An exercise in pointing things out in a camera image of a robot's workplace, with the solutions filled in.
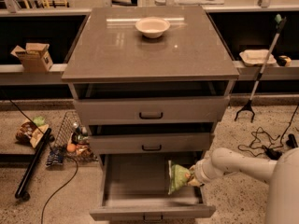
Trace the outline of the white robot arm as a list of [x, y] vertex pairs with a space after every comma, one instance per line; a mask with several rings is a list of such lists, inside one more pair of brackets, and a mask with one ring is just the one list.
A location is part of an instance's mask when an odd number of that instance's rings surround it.
[[231, 149], [216, 148], [191, 167], [188, 186], [201, 186], [227, 174], [242, 173], [269, 186], [265, 224], [299, 224], [299, 148], [277, 161], [246, 157]]

